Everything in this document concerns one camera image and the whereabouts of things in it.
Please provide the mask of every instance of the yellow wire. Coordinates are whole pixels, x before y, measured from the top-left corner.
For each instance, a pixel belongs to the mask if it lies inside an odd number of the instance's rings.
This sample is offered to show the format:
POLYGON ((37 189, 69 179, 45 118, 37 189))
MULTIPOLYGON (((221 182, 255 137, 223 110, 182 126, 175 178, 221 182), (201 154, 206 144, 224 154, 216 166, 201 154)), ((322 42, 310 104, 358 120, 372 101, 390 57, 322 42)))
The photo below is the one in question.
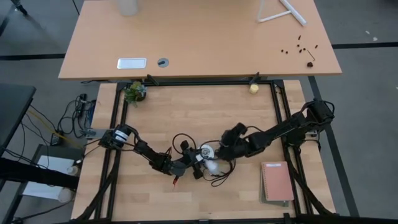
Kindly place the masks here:
POLYGON ((79 147, 80 149, 84 149, 83 146, 77 144, 75 141, 73 141, 73 140, 71 140, 71 139, 68 139, 68 138, 66 138, 65 136, 62 136, 62 135, 56 133, 55 131, 53 131, 53 130, 44 122, 44 120, 43 120, 40 116, 38 116, 37 114, 35 114, 33 111, 28 110, 28 112, 31 113, 33 116, 35 116, 35 117, 45 126, 45 128, 47 128, 47 130, 49 130, 49 131, 50 131, 51 133, 53 133, 54 135, 56 135, 56 136, 58 136, 58 137, 60 137, 60 138, 62 138, 62 139, 64 139, 64 140, 68 141, 70 144, 72 144, 72 145, 74 145, 74 146, 76 146, 76 147, 79 147))

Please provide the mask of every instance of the white container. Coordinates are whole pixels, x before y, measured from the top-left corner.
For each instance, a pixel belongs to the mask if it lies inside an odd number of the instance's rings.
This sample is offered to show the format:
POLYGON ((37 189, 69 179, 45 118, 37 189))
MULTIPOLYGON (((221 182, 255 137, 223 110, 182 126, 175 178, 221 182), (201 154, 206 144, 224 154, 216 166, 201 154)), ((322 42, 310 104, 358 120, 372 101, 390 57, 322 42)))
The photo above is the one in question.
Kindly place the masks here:
POLYGON ((133 16, 138 12, 137 0, 118 0, 118 7, 123 16, 133 16))

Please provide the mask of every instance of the white stick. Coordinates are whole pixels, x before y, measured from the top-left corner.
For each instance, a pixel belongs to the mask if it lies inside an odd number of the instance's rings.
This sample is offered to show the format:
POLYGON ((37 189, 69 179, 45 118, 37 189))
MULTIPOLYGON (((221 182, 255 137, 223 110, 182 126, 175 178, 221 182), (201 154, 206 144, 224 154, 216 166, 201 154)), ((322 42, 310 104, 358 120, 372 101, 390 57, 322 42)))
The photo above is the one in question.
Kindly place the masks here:
POLYGON ((284 15, 287 15, 287 14, 289 14, 289 13, 290 13, 290 11, 282 12, 282 13, 276 14, 276 15, 274 15, 274 16, 270 16, 270 17, 267 17, 267 18, 259 19, 258 22, 269 21, 269 20, 271 20, 271 19, 275 19, 275 18, 284 16, 284 15))
POLYGON ((297 12, 293 6, 287 0, 279 0, 290 12, 292 12, 293 16, 298 20, 301 25, 306 26, 306 20, 297 12))
POLYGON ((281 12, 279 14, 276 14, 274 16, 269 16, 267 18, 263 18, 261 19, 261 12, 262 12, 262 8, 264 7, 264 3, 265 0, 260 0, 260 9, 259 9, 259 13, 257 14, 257 21, 258 22, 265 22, 265 21, 269 21, 271 19, 275 19, 287 14, 292 13, 292 15, 296 18, 296 20, 301 23, 301 25, 306 26, 307 22, 306 20, 294 9, 294 7, 287 1, 287 0, 279 0, 287 9, 288 11, 286 12, 281 12))

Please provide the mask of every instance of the spiral notebook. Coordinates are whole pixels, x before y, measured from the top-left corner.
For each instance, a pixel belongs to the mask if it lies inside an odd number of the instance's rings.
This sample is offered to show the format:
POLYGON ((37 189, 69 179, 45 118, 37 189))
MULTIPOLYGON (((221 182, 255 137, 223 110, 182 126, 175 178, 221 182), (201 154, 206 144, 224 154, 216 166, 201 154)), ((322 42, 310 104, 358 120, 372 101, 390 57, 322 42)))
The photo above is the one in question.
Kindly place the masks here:
POLYGON ((289 170, 285 161, 262 162, 260 183, 261 203, 288 207, 289 201, 294 199, 289 170))

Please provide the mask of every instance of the pink notebook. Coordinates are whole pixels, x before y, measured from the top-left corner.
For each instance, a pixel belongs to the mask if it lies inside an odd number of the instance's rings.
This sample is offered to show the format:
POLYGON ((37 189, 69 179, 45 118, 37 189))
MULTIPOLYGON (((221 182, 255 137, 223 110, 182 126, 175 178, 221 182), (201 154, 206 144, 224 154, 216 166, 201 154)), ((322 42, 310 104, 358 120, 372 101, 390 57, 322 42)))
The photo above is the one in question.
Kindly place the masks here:
POLYGON ((294 199, 287 162, 262 162, 261 172, 267 201, 294 199))

